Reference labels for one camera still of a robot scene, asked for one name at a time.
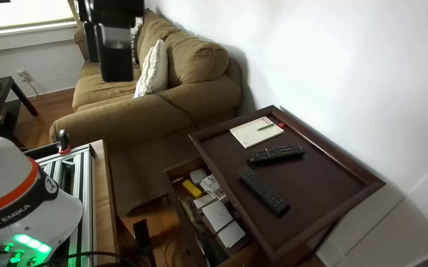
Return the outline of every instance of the tan couch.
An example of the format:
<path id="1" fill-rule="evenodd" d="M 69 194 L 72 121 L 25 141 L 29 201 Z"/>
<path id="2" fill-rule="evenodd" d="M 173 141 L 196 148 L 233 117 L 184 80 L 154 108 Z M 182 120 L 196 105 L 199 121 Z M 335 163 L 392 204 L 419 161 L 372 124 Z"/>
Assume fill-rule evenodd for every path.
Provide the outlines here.
<path id="1" fill-rule="evenodd" d="M 163 170 L 196 155 L 187 133 L 233 117 L 240 104 L 239 68 L 221 46 L 147 10 L 136 40 L 141 62 L 158 38 L 167 47 L 167 90 L 132 99 L 135 81 L 104 83 L 98 64 L 86 62 L 75 112 L 50 129 L 51 138 L 66 129 L 72 145 L 105 141 L 120 215 L 164 194 Z"/>

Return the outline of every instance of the window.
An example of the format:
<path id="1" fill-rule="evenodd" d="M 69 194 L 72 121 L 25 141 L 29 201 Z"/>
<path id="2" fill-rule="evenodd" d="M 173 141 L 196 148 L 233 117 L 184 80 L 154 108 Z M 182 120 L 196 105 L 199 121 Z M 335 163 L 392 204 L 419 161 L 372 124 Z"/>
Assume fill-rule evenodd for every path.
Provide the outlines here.
<path id="1" fill-rule="evenodd" d="M 10 0 L 0 3 L 0 29 L 72 21 L 66 0 Z"/>

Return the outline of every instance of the dark wood table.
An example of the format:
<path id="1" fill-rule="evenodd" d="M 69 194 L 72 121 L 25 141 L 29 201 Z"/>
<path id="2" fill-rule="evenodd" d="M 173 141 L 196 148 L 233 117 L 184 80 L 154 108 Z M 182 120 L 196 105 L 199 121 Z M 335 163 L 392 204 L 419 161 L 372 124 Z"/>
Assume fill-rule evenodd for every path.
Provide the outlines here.
<path id="1" fill-rule="evenodd" d="M 283 123 L 285 132 L 243 148 L 228 129 L 261 115 Z M 383 185 L 359 161 L 276 107 L 202 129 L 190 138 L 274 265 L 294 265 L 312 255 L 347 210 Z M 306 153 L 298 158 L 251 166 L 289 204 L 277 218 L 237 181 L 236 172 L 246 164 L 248 151 L 289 142 L 300 144 Z"/>
<path id="2" fill-rule="evenodd" d="M 17 99 L 5 102 L 10 90 L 17 96 Z M 23 144 L 13 135 L 20 102 L 32 115 L 38 115 L 34 105 L 26 99 L 11 77 L 0 78 L 0 136 L 4 136 L 23 148 Z"/>

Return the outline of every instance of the throw pillow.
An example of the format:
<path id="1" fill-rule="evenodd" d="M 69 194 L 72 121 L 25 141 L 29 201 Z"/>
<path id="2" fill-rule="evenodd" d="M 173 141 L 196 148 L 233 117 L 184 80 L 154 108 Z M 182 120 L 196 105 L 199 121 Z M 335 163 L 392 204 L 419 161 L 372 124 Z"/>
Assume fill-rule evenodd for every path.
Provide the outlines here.
<path id="1" fill-rule="evenodd" d="M 142 61 L 133 98 L 164 90 L 167 86 L 167 55 L 164 41 L 157 40 Z"/>

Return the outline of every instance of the orange stripe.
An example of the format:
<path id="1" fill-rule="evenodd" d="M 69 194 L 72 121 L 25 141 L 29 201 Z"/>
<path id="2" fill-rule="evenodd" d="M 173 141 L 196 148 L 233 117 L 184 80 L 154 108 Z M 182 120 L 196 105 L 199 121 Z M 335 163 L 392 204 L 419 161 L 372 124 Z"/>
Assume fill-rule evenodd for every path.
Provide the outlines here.
<path id="1" fill-rule="evenodd" d="M 38 164 L 34 160 L 31 160 L 31 163 L 32 163 L 32 169 L 26 175 L 26 178 L 16 188 L 13 188 L 10 193 L 0 197 L 0 209 L 10 204 L 16 199 L 19 199 L 26 190 L 29 190 L 32 187 L 32 184 L 35 182 L 37 173 L 38 173 Z"/>

